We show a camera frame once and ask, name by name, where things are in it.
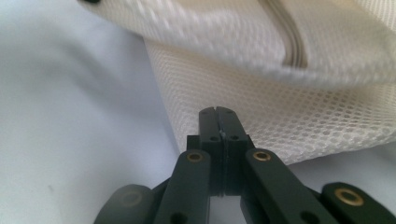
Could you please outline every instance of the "brass insert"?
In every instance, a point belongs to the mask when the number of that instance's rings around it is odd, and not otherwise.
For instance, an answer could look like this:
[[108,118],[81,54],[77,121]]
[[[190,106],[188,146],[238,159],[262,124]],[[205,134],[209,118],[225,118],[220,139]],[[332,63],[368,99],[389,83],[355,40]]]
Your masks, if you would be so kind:
[[198,162],[201,161],[203,158],[204,156],[198,152],[192,152],[189,155],[187,155],[187,160],[189,160],[190,162]]
[[343,203],[352,206],[362,206],[364,204],[363,198],[351,189],[336,189],[334,194]]
[[266,152],[255,152],[253,154],[254,159],[258,161],[269,161],[271,160],[271,155]]
[[122,195],[120,202],[124,207],[132,207],[142,202],[143,195],[140,191],[131,190]]

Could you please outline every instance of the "zipper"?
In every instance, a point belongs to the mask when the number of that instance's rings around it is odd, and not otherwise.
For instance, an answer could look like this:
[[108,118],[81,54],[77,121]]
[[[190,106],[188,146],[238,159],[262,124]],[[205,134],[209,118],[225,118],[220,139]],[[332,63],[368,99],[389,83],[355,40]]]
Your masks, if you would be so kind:
[[303,40],[291,15],[279,0],[259,0],[259,2],[273,21],[285,45],[283,65],[306,68]]

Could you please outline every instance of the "white cloth background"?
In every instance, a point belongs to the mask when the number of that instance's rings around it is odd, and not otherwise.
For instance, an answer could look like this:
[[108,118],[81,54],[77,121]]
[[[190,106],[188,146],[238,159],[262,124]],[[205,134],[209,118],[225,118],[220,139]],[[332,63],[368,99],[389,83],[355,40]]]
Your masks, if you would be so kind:
[[304,41],[305,69],[281,65],[285,46],[256,0],[83,5],[146,38],[180,150],[198,112],[216,105],[285,163],[395,141],[396,5],[280,2]]

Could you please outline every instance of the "black plastic part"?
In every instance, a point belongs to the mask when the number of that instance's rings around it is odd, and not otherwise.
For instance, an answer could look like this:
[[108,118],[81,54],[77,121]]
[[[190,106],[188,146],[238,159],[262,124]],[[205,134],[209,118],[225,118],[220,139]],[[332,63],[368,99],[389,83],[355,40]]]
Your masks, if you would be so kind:
[[186,146],[186,149],[187,150],[201,149],[199,135],[187,135],[187,146]]
[[209,210],[210,155],[183,152],[163,195],[154,224],[205,224]]
[[271,223],[337,223],[275,153],[249,150],[244,172]]
[[315,190],[313,190],[313,189],[311,189],[311,188],[307,188],[307,189],[309,190],[309,192],[311,192],[312,195],[314,195],[314,197],[315,197],[317,200],[320,200],[320,193],[318,193],[317,191],[315,191]]
[[100,3],[101,0],[83,0],[83,1],[98,4],[98,3]]
[[153,223],[155,215],[158,212],[158,209],[160,208],[161,201],[163,200],[163,195],[165,194],[166,188],[168,187],[169,179],[163,181],[159,186],[155,187],[152,190],[154,200],[151,205],[151,213],[148,218],[149,223]]
[[216,111],[224,143],[224,193],[241,195],[244,183],[242,160],[249,149],[249,138],[234,111],[220,106]]
[[248,185],[244,186],[241,195],[241,210],[247,224],[268,224],[270,219],[262,209],[259,200]]
[[396,217],[383,205],[345,183],[324,186],[320,199],[340,223],[396,223]]
[[223,145],[220,137],[218,118],[213,107],[199,113],[199,148],[210,154],[211,176],[210,191],[213,196],[222,196],[224,189],[223,173]]
[[118,189],[103,206],[94,224],[149,224],[152,221],[153,192],[144,186]]

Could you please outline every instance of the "white mesh bag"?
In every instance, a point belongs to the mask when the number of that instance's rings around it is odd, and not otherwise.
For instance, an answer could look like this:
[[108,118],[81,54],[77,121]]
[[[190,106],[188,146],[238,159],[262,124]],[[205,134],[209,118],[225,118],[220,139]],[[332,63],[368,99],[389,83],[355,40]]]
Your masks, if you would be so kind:
[[285,163],[396,140],[393,0],[81,3],[145,37],[180,150],[214,105]]

